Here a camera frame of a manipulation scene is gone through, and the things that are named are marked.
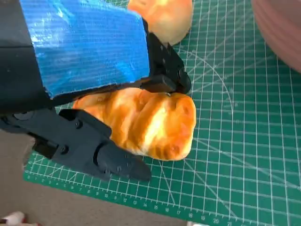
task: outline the bread loaf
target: bread loaf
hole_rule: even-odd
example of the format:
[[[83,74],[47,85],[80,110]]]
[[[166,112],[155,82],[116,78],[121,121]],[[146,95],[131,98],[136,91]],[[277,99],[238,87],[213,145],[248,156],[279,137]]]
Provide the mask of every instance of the bread loaf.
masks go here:
[[[150,93],[127,88],[93,94],[74,102],[111,127],[116,145],[137,155],[180,160],[191,149],[196,108],[184,94]]]
[[[180,42],[191,27],[191,0],[130,0],[127,9],[140,14],[162,43]]]

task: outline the fake bread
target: fake bread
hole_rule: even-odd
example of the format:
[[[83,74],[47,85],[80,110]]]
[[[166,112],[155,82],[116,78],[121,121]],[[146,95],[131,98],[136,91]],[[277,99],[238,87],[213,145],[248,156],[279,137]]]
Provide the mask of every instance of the fake bread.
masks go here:
[[[112,129],[116,145],[133,154],[180,160],[191,149],[196,108],[189,96],[127,88],[93,94],[74,102]]]
[[[130,0],[127,9],[140,14],[162,43],[180,42],[191,27],[192,0]]]

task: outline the round bun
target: round bun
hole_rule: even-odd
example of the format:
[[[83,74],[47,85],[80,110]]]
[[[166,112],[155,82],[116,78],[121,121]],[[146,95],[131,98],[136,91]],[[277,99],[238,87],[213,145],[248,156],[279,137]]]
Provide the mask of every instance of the round bun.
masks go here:
[[[130,0],[127,9],[140,14],[162,43],[180,42],[191,27],[191,0]]]

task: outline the toy bread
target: toy bread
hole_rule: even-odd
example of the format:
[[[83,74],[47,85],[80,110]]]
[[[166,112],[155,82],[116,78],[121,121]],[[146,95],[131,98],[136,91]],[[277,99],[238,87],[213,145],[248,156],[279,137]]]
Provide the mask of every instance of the toy bread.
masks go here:
[[[127,88],[85,96],[73,108],[108,125],[111,140],[133,154],[175,161],[190,152],[196,108],[187,95]]]

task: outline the green cutting mat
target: green cutting mat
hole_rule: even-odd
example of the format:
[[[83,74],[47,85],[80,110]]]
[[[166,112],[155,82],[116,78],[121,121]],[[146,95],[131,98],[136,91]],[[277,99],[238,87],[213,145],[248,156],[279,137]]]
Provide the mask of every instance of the green cutting mat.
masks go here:
[[[249,0],[193,6],[192,30],[175,46],[197,108],[189,156],[144,158],[153,177],[137,183],[100,181],[33,153],[24,178],[208,225],[301,225],[301,75],[265,44]]]

